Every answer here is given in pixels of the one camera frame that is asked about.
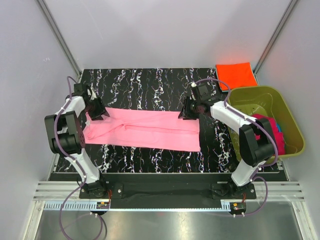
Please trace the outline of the light pink t shirt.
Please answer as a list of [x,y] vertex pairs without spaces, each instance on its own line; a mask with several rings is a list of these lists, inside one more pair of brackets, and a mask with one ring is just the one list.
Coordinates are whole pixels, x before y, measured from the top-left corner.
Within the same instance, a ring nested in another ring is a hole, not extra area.
[[183,120],[178,111],[108,107],[102,120],[86,118],[85,142],[94,145],[199,152],[199,120]]

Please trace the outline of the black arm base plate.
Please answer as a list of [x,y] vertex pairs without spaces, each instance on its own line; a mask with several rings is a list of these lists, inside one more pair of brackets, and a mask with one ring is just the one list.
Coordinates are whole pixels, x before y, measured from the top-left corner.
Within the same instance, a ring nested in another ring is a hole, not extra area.
[[254,200],[249,185],[238,195],[220,195],[229,173],[105,173],[112,210],[182,210],[220,208],[222,200]]

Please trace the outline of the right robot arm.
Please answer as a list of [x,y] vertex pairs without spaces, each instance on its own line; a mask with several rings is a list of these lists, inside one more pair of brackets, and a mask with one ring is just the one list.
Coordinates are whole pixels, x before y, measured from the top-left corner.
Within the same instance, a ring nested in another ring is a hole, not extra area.
[[206,84],[193,82],[178,117],[196,120],[201,114],[222,122],[238,135],[241,160],[227,183],[212,191],[219,197],[239,198],[259,169],[278,154],[271,123],[265,117],[257,119],[237,110],[226,99],[213,96]]

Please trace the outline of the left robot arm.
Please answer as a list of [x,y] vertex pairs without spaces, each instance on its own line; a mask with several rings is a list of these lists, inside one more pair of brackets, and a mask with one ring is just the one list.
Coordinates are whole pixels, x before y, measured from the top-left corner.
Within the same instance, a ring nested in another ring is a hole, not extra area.
[[82,180],[81,192],[92,198],[103,198],[108,193],[108,186],[85,150],[86,140],[79,120],[81,113],[87,113],[94,122],[110,117],[93,88],[76,83],[62,108],[44,118],[49,147],[76,169]]

